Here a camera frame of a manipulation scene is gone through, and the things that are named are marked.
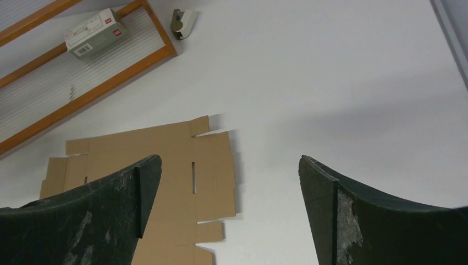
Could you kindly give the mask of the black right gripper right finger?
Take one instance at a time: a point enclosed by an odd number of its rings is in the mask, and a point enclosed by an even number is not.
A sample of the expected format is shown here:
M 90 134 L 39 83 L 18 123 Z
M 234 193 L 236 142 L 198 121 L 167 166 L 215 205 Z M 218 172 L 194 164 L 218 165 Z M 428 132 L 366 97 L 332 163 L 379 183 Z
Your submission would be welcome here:
M 467 263 L 467 207 L 399 198 L 306 155 L 298 173 L 320 264 Z

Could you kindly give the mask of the brown cardboard box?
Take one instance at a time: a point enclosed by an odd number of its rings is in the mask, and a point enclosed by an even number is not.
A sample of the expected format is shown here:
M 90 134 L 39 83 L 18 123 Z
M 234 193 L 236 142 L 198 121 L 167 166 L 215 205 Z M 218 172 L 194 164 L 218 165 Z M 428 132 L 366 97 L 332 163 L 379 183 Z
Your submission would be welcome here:
M 213 264 L 200 243 L 225 238 L 223 218 L 236 215 L 235 167 L 228 132 L 210 133 L 209 118 L 68 140 L 65 157 L 49 159 L 46 198 L 159 155 L 162 175 L 133 264 Z

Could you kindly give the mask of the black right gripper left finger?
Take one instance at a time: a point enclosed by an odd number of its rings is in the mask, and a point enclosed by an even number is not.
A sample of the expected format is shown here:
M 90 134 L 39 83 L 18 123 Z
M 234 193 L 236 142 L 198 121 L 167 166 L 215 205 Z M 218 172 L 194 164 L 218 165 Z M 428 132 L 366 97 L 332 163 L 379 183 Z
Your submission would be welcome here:
M 1 209 L 2 264 L 131 264 L 161 180 L 148 156 L 19 208 Z

